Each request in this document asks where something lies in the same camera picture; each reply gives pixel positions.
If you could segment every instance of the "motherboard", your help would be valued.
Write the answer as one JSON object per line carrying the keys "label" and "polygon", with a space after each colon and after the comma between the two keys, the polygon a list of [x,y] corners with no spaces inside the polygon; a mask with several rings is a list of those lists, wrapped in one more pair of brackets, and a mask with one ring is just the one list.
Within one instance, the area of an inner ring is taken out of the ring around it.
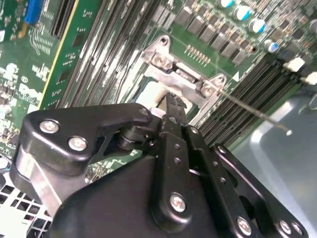
{"label": "motherboard", "polygon": [[10,156],[30,112],[158,107],[167,92],[208,144],[229,146],[258,119],[235,118],[208,83],[264,113],[314,83],[317,0],[0,0],[0,8],[0,151]]}

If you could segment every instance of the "silver screw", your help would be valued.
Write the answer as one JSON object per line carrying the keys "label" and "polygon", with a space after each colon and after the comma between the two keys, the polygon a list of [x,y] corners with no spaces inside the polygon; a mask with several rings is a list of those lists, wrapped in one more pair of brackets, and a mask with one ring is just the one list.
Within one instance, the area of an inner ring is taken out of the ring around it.
{"label": "silver screw", "polygon": [[194,132],[195,134],[198,134],[198,130],[194,127],[192,127],[192,132]]}
{"label": "silver screw", "polygon": [[170,199],[169,199],[169,201],[170,201],[170,204],[172,205],[172,207],[175,209],[176,212],[185,211],[186,203],[185,203],[184,199],[180,195],[178,195],[176,193],[172,194]]}
{"label": "silver screw", "polygon": [[145,115],[145,116],[147,116],[147,115],[149,114],[148,111],[147,111],[145,108],[140,108],[140,109],[139,109],[139,112],[140,112],[141,114]]}
{"label": "silver screw", "polygon": [[285,233],[287,233],[289,235],[292,234],[291,228],[289,227],[289,225],[285,221],[280,221],[279,224]]}
{"label": "silver screw", "polygon": [[84,138],[75,136],[68,141],[68,145],[71,149],[76,151],[83,151],[87,148],[87,143]]}
{"label": "silver screw", "polygon": [[292,222],[292,226],[301,236],[303,235],[302,229],[295,222]]}
{"label": "silver screw", "polygon": [[251,233],[252,233],[251,227],[250,227],[249,223],[244,218],[238,217],[237,224],[238,224],[238,226],[243,234],[245,234],[246,236],[251,235]]}
{"label": "silver screw", "polygon": [[222,146],[218,146],[218,150],[219,150],[222,154],[225,154],[225,153],[226,153],[225,149],[224,149]]}
{"label": "silver screw", "polygon": [[59,126],[54,121],[45,120],[40,123],[40,129],[42,132],[48,133],[48,134],[54,134],[59,130]]}
{"label": "silver screw", "polygon": [[175,117],[170,117],[169,120],[174,123],[177,124],[177,119]]}

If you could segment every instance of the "capacitor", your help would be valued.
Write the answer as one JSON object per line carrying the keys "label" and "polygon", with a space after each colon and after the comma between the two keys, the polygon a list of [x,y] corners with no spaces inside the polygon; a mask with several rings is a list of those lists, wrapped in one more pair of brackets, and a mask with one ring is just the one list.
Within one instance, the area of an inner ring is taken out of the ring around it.
{"label": "capacitor", "polygon": [[234,0],[217,0],[217,3],[220,7],[227,8],[234,4]]}
{"label": "capacitor", "polygon": [[265,21],[254,18],[249,23],[249,30],[253,33],[262,33],[265,29]]}
{"label": "capacitor", "polygon": [[310,22],[309,28],[311,32],[317,34],[317,19],[314,19]]}
{"label": "capacitor", "polygon": [[237,6],[233,10],[233,16],[240,21],[244,21],[250,16],[250,8],[244,5]]}
{"label": "capacitor", "polygon": [[279,45],[278,45],[278,43],[274,42],[273,40],[266,40],[266,41],[264,41],[264,48],[269,53],[273,54],[279,50]]}

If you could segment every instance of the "metal rod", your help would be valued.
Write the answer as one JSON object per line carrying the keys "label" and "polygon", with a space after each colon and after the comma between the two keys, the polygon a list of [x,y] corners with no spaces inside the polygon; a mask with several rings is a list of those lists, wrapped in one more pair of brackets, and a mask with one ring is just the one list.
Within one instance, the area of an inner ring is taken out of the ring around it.
{"label": "metal rod", "polygon": [[214,84],[210,83],[209,81],[206,81],[206,84],[208,84],[209,86],[211,86],[212,88],[214,88],[215,90],[217,90],[217,92],[219,92],[221,95],[225,96],[226,98],[228,98],[229,100],[231,100],[232,102],[236,103],[237,105],[239,105],[240,107],[244,108],[245,110],[247,110],[248,112],[252,113],[253,115],[266,120],[268,122],[270,122],[271,124],[273,124],[276,128],[280,128],[282,130],[284,130],[286,132],[287,136],[290,136],[293,134],[293,131],[289,128],[287,128],[286,126],[284,126],[283,124],[273,120],[272,118],[270,118],[268,115],[250,107],[249,105],[245,104],[244,102],[240,101],[239,99],[227,94],[226,92],[224,92],[223,90],[219,89],[217,86],[215,86]]}

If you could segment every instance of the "blue connector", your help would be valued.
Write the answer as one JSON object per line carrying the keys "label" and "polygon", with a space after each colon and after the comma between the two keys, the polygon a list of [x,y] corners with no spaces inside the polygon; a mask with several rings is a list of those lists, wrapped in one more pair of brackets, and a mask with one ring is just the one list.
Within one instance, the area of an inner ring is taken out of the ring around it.
{"label": "blue connector", "polygon": [[28,10],[24,19],[26,23],[35,25],[40,20],[43,3],[44,0],[29,0]]}

